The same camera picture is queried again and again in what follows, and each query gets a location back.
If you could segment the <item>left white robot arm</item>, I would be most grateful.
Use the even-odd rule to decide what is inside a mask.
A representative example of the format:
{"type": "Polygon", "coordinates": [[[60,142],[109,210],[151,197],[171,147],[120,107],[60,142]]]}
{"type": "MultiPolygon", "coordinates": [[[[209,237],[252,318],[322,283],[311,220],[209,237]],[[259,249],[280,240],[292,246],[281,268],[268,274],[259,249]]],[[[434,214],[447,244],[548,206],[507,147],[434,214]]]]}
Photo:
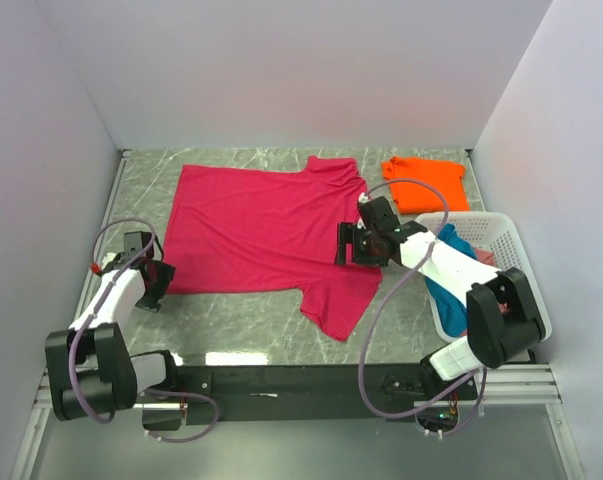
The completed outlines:
{"type": "Polygon", "coordinates": [[[149,231],[124,235],[123,250],[95,265],[101,278],[83,313],[45,341],[52,408],[57,419],[90,417],[108,423],[148,389],[176,385],[177,365],[168,350],[132,355],[121,327],[136,309],[158,312],[175,268],[156,259],[162,247],[149,231]]]}

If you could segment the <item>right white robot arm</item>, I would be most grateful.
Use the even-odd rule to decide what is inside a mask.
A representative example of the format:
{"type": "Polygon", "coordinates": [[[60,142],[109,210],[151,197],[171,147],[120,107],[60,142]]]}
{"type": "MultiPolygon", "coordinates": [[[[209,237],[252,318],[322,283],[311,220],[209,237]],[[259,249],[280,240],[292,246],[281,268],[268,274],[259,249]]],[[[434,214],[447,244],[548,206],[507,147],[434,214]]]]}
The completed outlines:
{"type": "Polygon", "coordinates": [[[401,222],[385,198],[362,200],[359,219],[337,227],[335,262],[364,267],[395,262],[420,273],[459,301],[465,332],[424,357],[421,385],[432,397],[441,387],[480,368],[496,369],[546,340],[551,324],[538,285],[517,267],[500,269],[454,249],[417,222],[401,222]]]}

